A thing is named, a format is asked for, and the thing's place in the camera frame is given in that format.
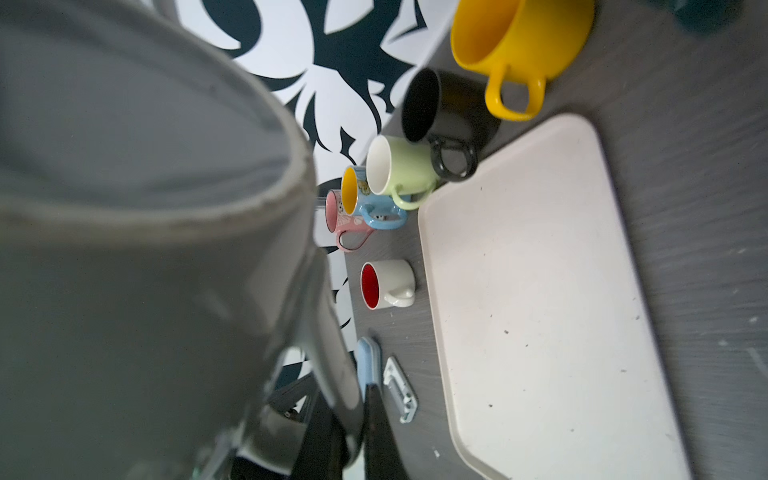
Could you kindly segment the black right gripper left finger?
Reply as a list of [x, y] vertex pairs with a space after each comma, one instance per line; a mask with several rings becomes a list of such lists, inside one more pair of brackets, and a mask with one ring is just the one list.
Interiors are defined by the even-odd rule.
[[341, 480], [346, 460], [344, 430], [318, 393], [312, 397], [307, 428], [289, 478]]

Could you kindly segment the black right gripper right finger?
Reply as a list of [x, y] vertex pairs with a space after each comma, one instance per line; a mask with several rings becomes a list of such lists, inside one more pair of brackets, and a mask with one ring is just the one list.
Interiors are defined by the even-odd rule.
[[377, 384], [365, 393], [364, 468], [368, 480], [409, 480]]

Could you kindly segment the white cream mug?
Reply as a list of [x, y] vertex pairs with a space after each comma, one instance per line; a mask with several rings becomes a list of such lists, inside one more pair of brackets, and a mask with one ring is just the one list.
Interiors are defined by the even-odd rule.
[[415, 276], [405, 260], [366, 262], [360, 272], [360, 289], [369, 310], [407, 308], [415, 303]]

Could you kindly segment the grey mug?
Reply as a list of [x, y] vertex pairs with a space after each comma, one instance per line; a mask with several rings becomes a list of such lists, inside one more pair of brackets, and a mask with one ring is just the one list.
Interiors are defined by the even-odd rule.
[[269, 89], [137, 1], [1, 5], [1, 475], [290, 475], [364, 407], [312, 151]]

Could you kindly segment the pink ghost pattern mug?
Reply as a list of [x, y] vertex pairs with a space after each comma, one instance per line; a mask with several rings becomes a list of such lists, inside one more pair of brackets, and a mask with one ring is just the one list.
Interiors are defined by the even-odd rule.
[[339, 189], [330, 190], [326, 195], [325, 222], [328, 231], [335, 236], [336, 246], [345, 252], [359, 250], [374, 233], [360, 216], [345, 212]]

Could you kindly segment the blue butterfly mug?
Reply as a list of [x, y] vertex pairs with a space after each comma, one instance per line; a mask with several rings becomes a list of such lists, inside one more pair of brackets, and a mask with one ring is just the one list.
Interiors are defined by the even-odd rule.
[[369, 187], [364, 166], [348, 167], [341, 181], [345, 213], [376, 230], [394, 230], [407, 222], [408, 214], [390, 196], [377, 195]]

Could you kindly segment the light green mug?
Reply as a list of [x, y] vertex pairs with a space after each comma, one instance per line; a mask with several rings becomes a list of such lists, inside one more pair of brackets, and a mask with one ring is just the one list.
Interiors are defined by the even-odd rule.
[[385, 135], [370, 143], [366, 177], [374, 194], [390, 196], [396, 206], [407, 211], [420, 208], [440, 181], [428, 145]]

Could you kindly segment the black mug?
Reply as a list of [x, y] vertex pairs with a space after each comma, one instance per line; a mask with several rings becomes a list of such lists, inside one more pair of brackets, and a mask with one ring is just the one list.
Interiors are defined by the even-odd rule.
[[485, 102], [486, 87], [456, 73], [423, 68], [412, 78], [402, 104], [401, 128], [411, 143], [429, 144], [438, 177], [463, 182], [477, 171], [480, 152], [501, 120]]

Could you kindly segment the yellow mug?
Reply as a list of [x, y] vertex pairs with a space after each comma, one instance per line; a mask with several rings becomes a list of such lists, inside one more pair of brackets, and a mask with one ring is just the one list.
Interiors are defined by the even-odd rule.
[[[450, 33], [452, 55], [464, 70], [488, 79], [485, 103], [506, 121], [529, 121], [543, 107], [546, 85], [575, 60], [593, 27], [593, 0], [464, 0]], [[505, 82], [524, 85], [524, 111], [505, 106]]]

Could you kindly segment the dark green mug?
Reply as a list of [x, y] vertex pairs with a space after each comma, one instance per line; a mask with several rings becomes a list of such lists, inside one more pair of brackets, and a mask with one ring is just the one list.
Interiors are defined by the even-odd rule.
[[733, 23], [743, 7], [742, 0], [650, 0], [649, 3], [671, 13], [686, 31], [701, 35]]

